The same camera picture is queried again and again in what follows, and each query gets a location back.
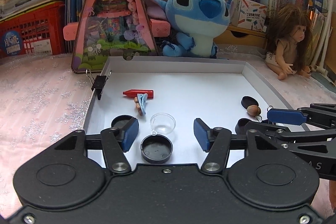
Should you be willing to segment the blue Stitch plush toy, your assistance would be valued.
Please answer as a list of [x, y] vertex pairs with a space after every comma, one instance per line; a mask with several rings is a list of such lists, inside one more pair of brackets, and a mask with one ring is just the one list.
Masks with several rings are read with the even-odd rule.
[[214, 38], [227, 29], [234, 13], [234, 0], [144, 0], [151, 18], [169, 22], [176, 32], [176, 43], [163, 42], [167, 57], [215, 59]]

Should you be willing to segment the wooden drawer shelf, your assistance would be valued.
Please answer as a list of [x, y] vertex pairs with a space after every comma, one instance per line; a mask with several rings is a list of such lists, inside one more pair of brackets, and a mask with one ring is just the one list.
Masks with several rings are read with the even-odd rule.
[[264, 32], [252, 31], [229, 25], [218, 37], [214, 38], [217, 45], [239, 45], [266, 48]]

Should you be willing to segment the brown-haired baby doll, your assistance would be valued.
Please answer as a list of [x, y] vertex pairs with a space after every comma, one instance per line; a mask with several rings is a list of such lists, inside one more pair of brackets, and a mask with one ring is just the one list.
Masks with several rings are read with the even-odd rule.
[[266, 66], [285, 80], [289, 75], [310, 77], [306, 54], [311, 44], [311, 20], [306, 11], [287, 4], [276, 11], [266, 32]]

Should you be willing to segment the small black round cup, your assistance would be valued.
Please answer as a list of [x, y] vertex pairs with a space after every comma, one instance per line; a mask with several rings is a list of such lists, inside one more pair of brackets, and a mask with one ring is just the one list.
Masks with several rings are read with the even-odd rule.
[[245, 135], [245, 125], [249, 123], [251, 120], [248, 118], [241, 118], [238, 120], [235, 126], [235, 132], [237, 135]]

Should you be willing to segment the white cardboard tray box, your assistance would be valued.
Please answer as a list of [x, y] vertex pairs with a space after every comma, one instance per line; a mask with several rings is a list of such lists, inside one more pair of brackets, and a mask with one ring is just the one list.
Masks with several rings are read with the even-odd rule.
[[157, 113], [170, 114], [176, 121], [168, 135], [173, 143], [172, 163], [197, 163], [206, 154], [194, 137], [193, 123], [201, 118], [208, 126], [234, 130], [246, 117], [241, 105], [244, 96], [257, 100], [262, 111], [269, 106], [289, 109], [290, 104], [254, 67], [245, 61], [195, 59], [183, 57], [138, 56], [131, 61], [110, 57], [104, 69], [108, 80], [102, 96], [92, 96], [84, 122], [88, 134], [108, 128], [122, 114], [137, 116], [134, 102], [124, 96], [130, 89], [149, 89], [154, 97], [139, 117], [139, 133], [126, 154], [131, 166], [142, 162], [139, 145], [150, 134], [150, 118]]

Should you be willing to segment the white label printer box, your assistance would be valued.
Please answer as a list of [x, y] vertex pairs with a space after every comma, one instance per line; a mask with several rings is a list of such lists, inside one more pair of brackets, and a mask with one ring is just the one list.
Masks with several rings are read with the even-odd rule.
[[263, 32], [267, 16], [266, 5], [250, 0], [232, 0], [234, 11], [231, 16], [231, 24], [234, 27], [246, 30]]

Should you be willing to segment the pink snowflake tablecloth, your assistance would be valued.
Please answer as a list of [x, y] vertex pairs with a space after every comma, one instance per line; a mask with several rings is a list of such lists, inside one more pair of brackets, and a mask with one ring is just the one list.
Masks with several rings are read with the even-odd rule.
[[[335, 103], [335, 93], [313, 78], [278, 81], [256, 47], [222, 46], [219, 57], [248, 61], [293, 108]], [[21, 204], [13, 175], [26, 162], [71, 129], [82, 128], [91, 82], [71, 70], [72, 55], [20, 55], [1, 59], [1, 215]], [[324, 217], [335, 212], [335, 182], [320, 180], [313, 207]]]

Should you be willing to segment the small black round lid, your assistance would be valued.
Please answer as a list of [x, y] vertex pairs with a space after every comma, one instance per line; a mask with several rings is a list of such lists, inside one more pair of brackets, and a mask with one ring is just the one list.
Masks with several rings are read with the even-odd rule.
[[241, 99], [241, 105], [247, 109], [250, 106], [259, 106], [259, 103], [252, 97], [250, 96], [244, 96]]

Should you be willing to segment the light brown walnut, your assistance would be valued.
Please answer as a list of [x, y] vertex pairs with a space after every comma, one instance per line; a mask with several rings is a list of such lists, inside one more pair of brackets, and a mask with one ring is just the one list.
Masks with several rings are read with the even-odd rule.
[[261, 109], [257, 105], [250, 105], [247, 107], [247, 113], [252, 117], [256, 117], [261, 114]]

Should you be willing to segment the pink triangular diorama house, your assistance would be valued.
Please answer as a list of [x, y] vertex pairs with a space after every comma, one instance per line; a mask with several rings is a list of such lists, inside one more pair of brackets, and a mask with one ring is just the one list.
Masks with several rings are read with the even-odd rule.
[[85, 0], [79, 20], [63, 33], [74, 41], [72, 70], [99, 72], [110, 56], [156, 55], [155, 38], [168, 36], [170, 25], [149, 19], [143, 0]]

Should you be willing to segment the red plastic crate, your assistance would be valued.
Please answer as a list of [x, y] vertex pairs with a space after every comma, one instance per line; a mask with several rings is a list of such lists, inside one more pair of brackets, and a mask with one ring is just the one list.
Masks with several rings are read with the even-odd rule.
[[54, 1], [1, 20], [1, 57], [64, 53], [64, 10]]

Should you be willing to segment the small black binder clip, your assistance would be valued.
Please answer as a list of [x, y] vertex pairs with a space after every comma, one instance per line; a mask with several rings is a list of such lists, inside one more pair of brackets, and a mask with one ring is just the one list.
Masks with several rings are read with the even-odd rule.
[[112, 71], [109, 71], [107, 75], [97, 75], [95, 78], [92, 76], [90, 70], [85, 70], [86, 77], [89, 78], [91, 82], [91, 91], [94, 92], [97, 96], [97, 99], [100, 100], [102, 96], [102, 91], [108, 79], [110, 78]]

